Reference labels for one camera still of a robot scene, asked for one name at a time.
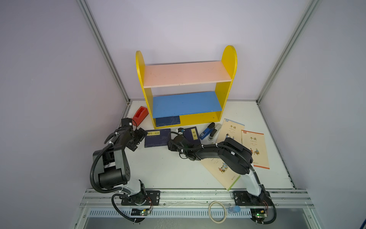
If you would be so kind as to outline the red tape dispenser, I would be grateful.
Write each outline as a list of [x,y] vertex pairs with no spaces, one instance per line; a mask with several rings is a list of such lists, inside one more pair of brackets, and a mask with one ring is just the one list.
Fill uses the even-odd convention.
[[148,114],[149,114],[148,109],[146,107],[141,106],[132,117],[132,124],[135,127],[138,127],[145,120]]

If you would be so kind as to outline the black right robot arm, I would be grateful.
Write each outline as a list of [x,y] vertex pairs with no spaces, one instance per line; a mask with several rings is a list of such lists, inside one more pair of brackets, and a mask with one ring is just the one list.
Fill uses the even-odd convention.
[[253,205],[263,203],[265,200],[272,204],[269,192],[266,191],[264,185],[260,182],[252,165],[252,153],[248,148],[229,137],[216,144],[193,145],[188,142],[184,135],[176,132],[171,132],[171,134],[175,134],[176,137],[171,139],[171,135],[168,136],[167,145],[170,151],[176,151],[191,161],[201,161],[204,159],[223,160],[233,172],[247,179],[246,192]]

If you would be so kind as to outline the beige book blue edge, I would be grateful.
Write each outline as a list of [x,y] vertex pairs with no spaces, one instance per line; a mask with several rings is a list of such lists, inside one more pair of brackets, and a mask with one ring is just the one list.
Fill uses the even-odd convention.
[[229,137],[241,144],[242,130],[245,130],[245,125],[225,118],[218,134],[216,143],[223,142]]

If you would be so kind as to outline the dark purple book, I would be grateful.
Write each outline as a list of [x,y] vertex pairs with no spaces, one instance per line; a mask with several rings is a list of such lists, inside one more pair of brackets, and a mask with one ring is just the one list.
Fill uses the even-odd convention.
[[166,129],[155,129],[147,130],[147,136],[145,137],[145,148],[167,146],[169,139],[171,138],[171,130]]
[[201,143],[196,127],[185,128],[183,135],[191,143]]

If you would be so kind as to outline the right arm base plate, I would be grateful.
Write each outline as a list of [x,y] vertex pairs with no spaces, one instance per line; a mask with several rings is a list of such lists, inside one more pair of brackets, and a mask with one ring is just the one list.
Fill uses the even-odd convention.
[[272,206],[273,202],[269,192],[261,191],[259,196],[249,194],[247,191],[233,191],[232,197],[237,206]]

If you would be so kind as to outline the left green circuit board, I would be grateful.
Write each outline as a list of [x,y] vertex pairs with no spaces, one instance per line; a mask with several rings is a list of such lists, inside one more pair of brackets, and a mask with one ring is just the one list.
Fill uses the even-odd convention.
[[131,216],[148,216],[150,215],[151,210],[150,209],[132,209],[131,210]]

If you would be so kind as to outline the beige book green edge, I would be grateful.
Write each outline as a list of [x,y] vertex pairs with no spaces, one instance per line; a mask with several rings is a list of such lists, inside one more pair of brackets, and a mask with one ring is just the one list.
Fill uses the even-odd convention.
[[231,170],[222,159],[206,158],[200,162],[226,190],[230,190],[241,177]]

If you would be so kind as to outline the small blue cap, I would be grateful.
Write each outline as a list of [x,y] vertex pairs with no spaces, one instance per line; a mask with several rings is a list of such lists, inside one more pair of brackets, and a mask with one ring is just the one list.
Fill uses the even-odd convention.
[[241,211],[240,206],[234,206],[234,207],[230,207],[227,212],[230,214],[236,214],[239,213]]

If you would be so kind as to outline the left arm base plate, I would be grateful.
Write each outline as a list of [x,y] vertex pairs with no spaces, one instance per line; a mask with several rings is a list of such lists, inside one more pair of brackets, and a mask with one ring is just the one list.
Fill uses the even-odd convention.
[[158,206],[160,202],[160,190],[149,189],[141,191],[130,197],[119,197],[123,206]]

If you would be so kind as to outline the blue black stapler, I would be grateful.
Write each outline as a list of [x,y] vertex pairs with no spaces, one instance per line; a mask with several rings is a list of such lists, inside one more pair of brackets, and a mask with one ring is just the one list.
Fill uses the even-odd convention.
[[199,135],[201,140],[205,139],[215,128],[215,123],[212,122],[208,127]]

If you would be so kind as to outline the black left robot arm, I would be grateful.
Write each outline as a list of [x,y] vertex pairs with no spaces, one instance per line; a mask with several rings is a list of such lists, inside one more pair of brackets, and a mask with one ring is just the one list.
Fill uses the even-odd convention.
[[132,218],[124,214],[116,205],[115,198],[121,198],[142,205],[147,200],[147,192],[141,180],[131,179],[131,170],[125,149],[135,151],[147,132],[132,126],[120,127],[110,134],[102,150],[93,153],[90,183],[99,193],[113,193],[111,203],[116,212],[125,219],[140,223],[144,218]]

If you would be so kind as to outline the beige book orange edge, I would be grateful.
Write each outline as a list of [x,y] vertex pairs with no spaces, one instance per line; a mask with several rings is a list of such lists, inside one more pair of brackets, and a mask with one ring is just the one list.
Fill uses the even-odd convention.
[[264,134],[242,130],[242,145],[252,153],[255,167],[270,169]]

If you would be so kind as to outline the yellow shelf pink blue boards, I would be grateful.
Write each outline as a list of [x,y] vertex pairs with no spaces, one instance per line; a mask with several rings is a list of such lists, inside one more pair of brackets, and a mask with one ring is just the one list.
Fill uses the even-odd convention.
[[[238,66],[232,45],[220,61],[146,65],[141,51],[135,54],[136,71],[154,128],[219,122],[223,115]],[[154,96],[152,89],[215,84],[214,91]],[[181,124],[156,127],[156,118],[180,116]]]

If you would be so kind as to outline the green circuit board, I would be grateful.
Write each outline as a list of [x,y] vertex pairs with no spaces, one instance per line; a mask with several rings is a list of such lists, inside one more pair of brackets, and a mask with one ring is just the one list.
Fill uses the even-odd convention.
[[131,210],[131,216],[148,216],[150,215],[151,210],[150,209],[132,209]]
[[267,211],[265,209],[251,209],[253,219],[263,220],[267,218]]

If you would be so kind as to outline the blue book yellow label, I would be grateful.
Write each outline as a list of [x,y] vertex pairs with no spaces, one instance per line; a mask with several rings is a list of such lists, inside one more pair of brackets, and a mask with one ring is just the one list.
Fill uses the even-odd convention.
[[156,118],[156,127],[174,126],[181,124],[180,116]]

